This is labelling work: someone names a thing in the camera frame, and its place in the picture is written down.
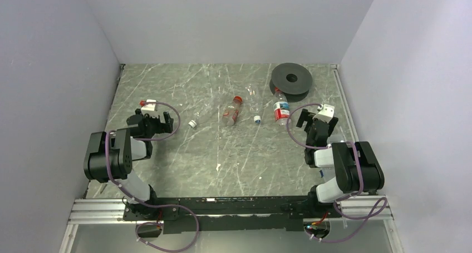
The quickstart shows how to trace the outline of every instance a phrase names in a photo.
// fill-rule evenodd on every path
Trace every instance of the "marble table surface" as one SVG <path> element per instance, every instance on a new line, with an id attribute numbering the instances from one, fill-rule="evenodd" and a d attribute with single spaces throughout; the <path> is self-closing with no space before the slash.
<path id="1" fill-rule="evenodd" d="M 126 65 L 106 129 L 126 127 L 126 119 L 134 114 L 141 100 L 166 102 L 179 111 L 182 123 L 178 132 L 167 140 L 153 142 L 151 159 L 133 163 L 137 175 L 159 197 L 306 195 L 323 179 L 317 169 L 305 164 L 303 147 L 296 145 L 274 121 L 269 81 L 276 65 Z M 333 134 L 340 140 L 351 140 L 341 94 L 330 66 L 304 66 L 313 76 L 313 88 L 303 101 L 291 103 L 291 108 L 310 102 L 335 106 L 335 116 L 340 120 Z M 243 103 L 237 123 L 232 127 L 220 126 L 225 103 L 235 95 L 244 97 L 247 83 L 257 85 L 262 93 L 262 124 L 253 122 L 253 115 Z M 188 122 L 192 115 L 213 94 L 223 97 L 219 111 L 208 122 L 190 128 Z M 164 107 L 159 107 L 159 111 L 169 111 L 176 127 L 174 112 Z M 294 115 L 294 123 L 298 115 L 299 112 Z M 303 129 L 294 124 L 292 127 L 295 137 L 304 142 Z M 92 181 L 86 197 L 119 198 L 122 194 L 115 186 L 100 189 L 100 184 Z"/>

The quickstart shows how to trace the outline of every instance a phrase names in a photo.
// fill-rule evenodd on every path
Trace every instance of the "black spool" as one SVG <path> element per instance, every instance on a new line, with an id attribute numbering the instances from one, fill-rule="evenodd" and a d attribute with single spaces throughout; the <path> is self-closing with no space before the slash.
<path id="1" fill-rule="evenodd" d="M 284 63 L 272 71 L 269 88 L 275 93 L 277 87 L 285 94 L 288 102 L 298 102 L 307 97 L 312 85 L 313 77 L 305 67 L 295 63 Z"/>

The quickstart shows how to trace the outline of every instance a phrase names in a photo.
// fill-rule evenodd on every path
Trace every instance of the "gray wall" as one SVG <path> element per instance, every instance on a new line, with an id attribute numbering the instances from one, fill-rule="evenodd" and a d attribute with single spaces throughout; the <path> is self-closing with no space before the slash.
<path id="1" fill-rule="evenodd" d="M 87 0 L 121 63 L 339 63 L 373 0 Z"/>
<path id="2" fill-rule="evenodd" d="M 374 0 L 342 67 L 405 252 L 470 252 L 472 3 Z"/>
<path id="3" fill-rule="evenodd" d="M 0 245 L 57 252 L 118 61 L 85 0 L 0 0 Z"/>

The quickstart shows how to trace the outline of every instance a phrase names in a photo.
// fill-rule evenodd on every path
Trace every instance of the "bottle label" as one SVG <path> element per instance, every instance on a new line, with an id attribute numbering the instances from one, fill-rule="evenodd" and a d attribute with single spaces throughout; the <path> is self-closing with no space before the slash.
<path id="1" fill-rule="evenodd" d="M 223 117 L 229 115 L 229 111 L 228 111 L 229 108 L 234 108 L 234 106 L 229 105 L 228 108 L 224 110 Z"/>
<path id="2" fill-rule="evenodd" d="M 238 118 L 238 115 L 239 115 L 239 111 L 238 110 L 235 110 L 234 111 L 234 114 L 233 114 L 233 121 L 236 122 L 236 119 Z"/>
<path id="3" fill-rule="evenodd" d="M 288 118 L 290 115 L 290 110 L 288 108 L 287 102 L 276 102 L 274 104 L 274 115 L 276 117 L 276 121 L 281 118 Z"/>

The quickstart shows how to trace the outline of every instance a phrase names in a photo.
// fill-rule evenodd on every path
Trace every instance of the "plastic bottle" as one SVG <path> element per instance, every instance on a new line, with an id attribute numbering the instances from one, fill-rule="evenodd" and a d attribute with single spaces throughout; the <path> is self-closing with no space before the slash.
<path id="1" fill-rule="evenodd" d="M 254 116 L 254 122 L 260 124 L 262 113 L 262 99 L 259 89 L 255 85 L 246 85 L 246 100 L 249 102 L 249 112 Z"/>
<path id="2" fill-rule="evenodd" d="M 217 95 L 208 99 L 208 102 L 203 104 L 200 111 L 193 114 L 193 120 L 189 122 L 190 127 L 195 128 L 198 124 L 202 124 L 208 121 L 213 114 L 218 110 L 219 97 Z"/>
<path id="3" fill-rule="evenodd" d="M 243 99 L 239 96 L 233 98 L 233 102 L 229 104 L 223 112 L 222 124 L 224 126 L 233 126 L 239 115 L 239 107 L 243 103 Z"/>
<path id="4" fill-rule="evenodd" d="M 287 123 L 287 118 L 290 115 L 289 106 L 287 103 L 287 98 L 279 88 L 276 87 L 276 93 L 274 94 L 275 104 L 274 104 L 274 116 L 276 118 L 276 123 L 281 126 L 285 126 Z"/>

